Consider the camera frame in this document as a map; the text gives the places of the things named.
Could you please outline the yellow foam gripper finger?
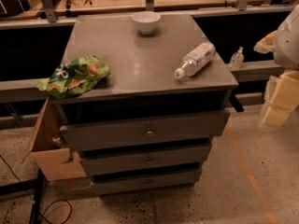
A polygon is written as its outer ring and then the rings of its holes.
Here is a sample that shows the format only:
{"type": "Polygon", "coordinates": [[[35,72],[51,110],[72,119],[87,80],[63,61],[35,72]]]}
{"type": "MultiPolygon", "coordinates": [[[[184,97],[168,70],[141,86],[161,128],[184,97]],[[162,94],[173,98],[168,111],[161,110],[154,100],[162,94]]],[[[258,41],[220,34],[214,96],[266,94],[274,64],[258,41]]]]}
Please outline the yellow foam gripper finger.
{"type": "Polygon", "coordinates": [[[280,127],[299,106],[299,71],[286,70],[279,77],[271,76],[266,84],[262,123],[280,127]]]}

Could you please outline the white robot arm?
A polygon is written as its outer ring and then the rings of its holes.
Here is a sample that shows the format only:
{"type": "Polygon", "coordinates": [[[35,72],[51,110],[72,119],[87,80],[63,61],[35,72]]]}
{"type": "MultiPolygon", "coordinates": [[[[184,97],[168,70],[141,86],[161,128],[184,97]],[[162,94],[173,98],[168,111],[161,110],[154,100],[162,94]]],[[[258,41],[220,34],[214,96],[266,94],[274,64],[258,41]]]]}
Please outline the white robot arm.
{"type": "Polygon", "coordinates": [[[299,106],[299,5],[254,50],[272,52],[274,62],[284,68],[282,75],[269,78],[261,110],[263,125],[280,127],[299,106]]]}

